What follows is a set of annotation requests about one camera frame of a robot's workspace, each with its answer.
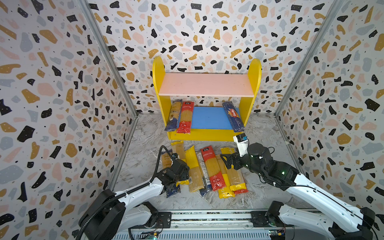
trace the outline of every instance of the red pasta package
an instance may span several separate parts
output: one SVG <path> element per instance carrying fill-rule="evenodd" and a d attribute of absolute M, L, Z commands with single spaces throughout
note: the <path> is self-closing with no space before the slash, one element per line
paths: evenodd
<path fill-rule="evenodd" d="M 191 133 L 192 115 L 195 102 L 186 101 L 181 106 L 181 116 L 177 133 Z"/>
<path fill-rule="evenodd" d="M 205 166 L 207 167 L 209 181 L 211 182 L 213 191 L 226 187 L 227 185 L 225 184 L 212 146 L 208 146 L 200 150 L 203 155 Z"/>

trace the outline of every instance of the blue shelf board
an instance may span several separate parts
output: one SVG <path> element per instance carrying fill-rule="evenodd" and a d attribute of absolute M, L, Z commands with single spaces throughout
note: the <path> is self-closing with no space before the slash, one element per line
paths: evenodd
<path fill-rule="evenodd" d="M 191 128 L 232 130 L 228 116 L 221 107 L 194 107 Z"/>

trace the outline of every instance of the yellow shelf side panel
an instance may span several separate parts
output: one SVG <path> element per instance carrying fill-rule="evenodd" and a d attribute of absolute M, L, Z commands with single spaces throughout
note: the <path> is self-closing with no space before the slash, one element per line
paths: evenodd
<path fill-rule="evenodd" d="M 239 104 L 239 114 L 243 120 L 244 126 L 247 125 L 249 115 L 251 114 L 253 104 L 259 91 L 260 82 L 262 79 L 262 65 L 259 59 L 253 59 L 248 70 L 248 78 L 251 83 L 253 98 L 242 97 Z"/>
<path fill-rule="evenodd" d="M 170 96 L 159 96 L 161 84 L 165 76 L 165 68 L 161 57 L 155 57 L 153 61 L 152 77 L 153 85 L 155 87 L 157 99 L 163 117 L 164 125 L 167 125 L 169 112 L 171 109 Z M 253 103 L 255 102 L 256 94 L 260 87 L 261 82 L 261 63 L 260 60 L 254 59 L 248 70 L 248 78 L 251 83 L 253 98 L 242 97 L 239 105 L 239 114 L 243 119 L 244 125 L 247 124 L 249 115 L 252 111 Z M 233 132 L 233 130 L 220 130 L 220 129 L 191 129 L 191 134 L 183 134 L 168 132 L 168 138 L 174 141 L 180 140 L 195 140 L 195 141 L 228 141 L 233 142 L 233 136 L 240 134 L 240 132 Z"/>
<path fill-rule="evenodd" d="M 163 83 L 166 70 L 164 68 L 163 60 L 160 56 L 155 57 L 152 67 L 153 86 L 156 91 L 157 99 L 159 101 L 161 115 L 163 116 L 164 126 L 167 125 L 169 112 L 171 108 L 170 96 L 159 96 L 161 84 Z"/>

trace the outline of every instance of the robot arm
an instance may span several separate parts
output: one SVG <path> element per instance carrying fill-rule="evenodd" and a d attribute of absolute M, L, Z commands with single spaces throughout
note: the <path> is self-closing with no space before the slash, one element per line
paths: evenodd
<path fill-rule="evenodd" d="M 163 146 L 159 151 L 157 166 L 162 148 Z M 175 155 L 171 159 L 171 167 L 160 172 L 155 171 L 153 177 L 142 184 L 118 192 L 109 189 L 102 191 L 80 218 L 81 229 L 76 240 L 80 240 L 83 232 L 89 240 L 109 240 L 117 232 L 133 226 L 154 226 L 158 211 L 145 201 L 173 189 L 178 181 L 189 178 L 187 164 Z"/>
<path fill-rule="evenodd" d="M 359 209 L 329 194 L 288 163 L 275 161 L 269 149 L 260 143 L 248 145 L 244 133 L 233 139 L 238 152 L 221 155 L 228 169 L 232 165 L 235 170 L 245 167 L 266 183 L 300 197 L 323 213 L 313 214 L 274 202 L 269 211 L 273 212 L 270 220 L 301 226 L 331 239 L 372 239 L 370 229 L 375 213 L 371 209 Z"/>

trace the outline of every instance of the barcode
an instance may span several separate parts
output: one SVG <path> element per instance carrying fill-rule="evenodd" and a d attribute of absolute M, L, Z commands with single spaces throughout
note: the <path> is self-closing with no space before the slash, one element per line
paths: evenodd
<path fill-rule="evenodd" d="M 207 167 L 205 166 L 205 162 L 204 162 L 203 156 L 201 155 L 200 152 L 197 153 L 197 159 L 199 160 L 201 169 L 203 170 L 203 175 L 204 175 L 205 184 L 206 184 L 206 185 L 210 185 L 211 182 L 210 182 L 210 180 L 209 180 Z"/>

